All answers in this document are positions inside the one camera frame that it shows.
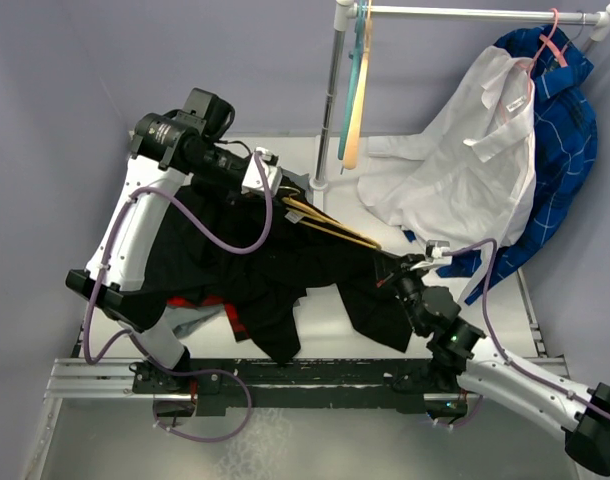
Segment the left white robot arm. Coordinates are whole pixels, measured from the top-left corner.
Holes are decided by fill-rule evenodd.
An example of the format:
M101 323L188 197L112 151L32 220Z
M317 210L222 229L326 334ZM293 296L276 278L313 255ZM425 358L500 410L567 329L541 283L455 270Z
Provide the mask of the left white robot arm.
M157 366L155 378L169 392L187 387L190 354L165 320L167 294L144 289L147 263L168 210L185 217L213 245L234 255L251 254L266 242L272 223L274 194L264 171L264 152L245 158L218 143L234 122L236 110L218 95L194 88L185 104L165 114L150 113L134 128L126 177L103 239L82 269L72 269L67 287L88 302L82 323L84 360L95 365L120 338L133 343ZM264 198L264 225L254 242L236 246L216 235L176 194L191 177ZM91 327L95 310L121 325L94 354Z

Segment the yellow plastic hanger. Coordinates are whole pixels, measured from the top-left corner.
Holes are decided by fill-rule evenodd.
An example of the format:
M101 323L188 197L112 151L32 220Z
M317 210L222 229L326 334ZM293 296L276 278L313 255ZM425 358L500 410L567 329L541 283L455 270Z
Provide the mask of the yellow plastic hanger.
M369 249L381 249L377 241L352 230L312 205L306 199L305 191L300 188L280 186L276 198L285 206L286 218L292 223L307 226Z

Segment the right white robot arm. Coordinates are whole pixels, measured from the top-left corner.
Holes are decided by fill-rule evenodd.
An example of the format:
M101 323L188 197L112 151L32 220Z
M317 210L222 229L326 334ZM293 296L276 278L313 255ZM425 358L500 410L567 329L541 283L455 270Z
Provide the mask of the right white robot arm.
M575 382L505 349L490 329L461 317L448 288L425 284L429 268L419 254L375 259L377 287L395 293L413 333L428 341L431 383L508 408L561 439L578 465L609 477L610 386Z

